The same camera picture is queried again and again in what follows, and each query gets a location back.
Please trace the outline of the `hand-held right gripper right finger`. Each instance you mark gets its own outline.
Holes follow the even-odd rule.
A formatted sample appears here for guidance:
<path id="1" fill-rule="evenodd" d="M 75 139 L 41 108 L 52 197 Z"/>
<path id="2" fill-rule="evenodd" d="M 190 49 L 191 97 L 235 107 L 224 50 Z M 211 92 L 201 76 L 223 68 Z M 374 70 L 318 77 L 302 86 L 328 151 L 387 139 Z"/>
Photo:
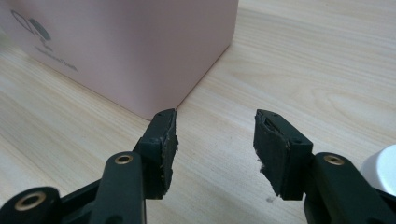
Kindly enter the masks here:
<path id="1" fill-rule="evenodd" d="M 253 147 L 275 194 L 285 201 L 300 201 L 313 143 L 279 114 L 258 109 Z"/>

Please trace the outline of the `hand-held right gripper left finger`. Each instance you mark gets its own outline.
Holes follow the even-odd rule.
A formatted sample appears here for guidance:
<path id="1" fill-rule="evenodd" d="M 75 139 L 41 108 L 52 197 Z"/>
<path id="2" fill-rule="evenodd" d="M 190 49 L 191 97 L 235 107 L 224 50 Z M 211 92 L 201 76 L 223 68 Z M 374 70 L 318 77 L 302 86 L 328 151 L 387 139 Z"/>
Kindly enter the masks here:
<path id="1" fill-rule="evenodd" d="M 177 112 L 158 112 L 134 147 L 143 164 L 145 198 L 161 200 L 170 189 L 173 161 L 177 152 Z"/>

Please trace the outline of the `small bottle with white cap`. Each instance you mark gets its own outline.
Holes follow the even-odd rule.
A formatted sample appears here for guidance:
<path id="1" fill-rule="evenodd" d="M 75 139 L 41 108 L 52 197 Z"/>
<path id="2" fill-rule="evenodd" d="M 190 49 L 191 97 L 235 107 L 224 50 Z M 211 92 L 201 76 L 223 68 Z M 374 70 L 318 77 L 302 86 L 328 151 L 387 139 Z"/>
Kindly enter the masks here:
<path id="1" fill-rule="evenodd" d="M 373 188 L 396 197 L 396 145 L 386 147 L 365 160 L 361 174 Z"/>

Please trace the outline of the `pink plastic storage box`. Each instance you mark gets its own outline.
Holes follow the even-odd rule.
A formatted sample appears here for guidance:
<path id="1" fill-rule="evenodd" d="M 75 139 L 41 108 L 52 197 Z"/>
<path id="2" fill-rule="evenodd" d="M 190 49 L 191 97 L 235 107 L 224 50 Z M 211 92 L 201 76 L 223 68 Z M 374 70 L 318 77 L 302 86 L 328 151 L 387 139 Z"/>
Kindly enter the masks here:
<path id="1" fill-rule="evenodd" d="M 136 115 L 180 105 L 230 46 L 238 0 L 0 0 L 28 55 Z"/>

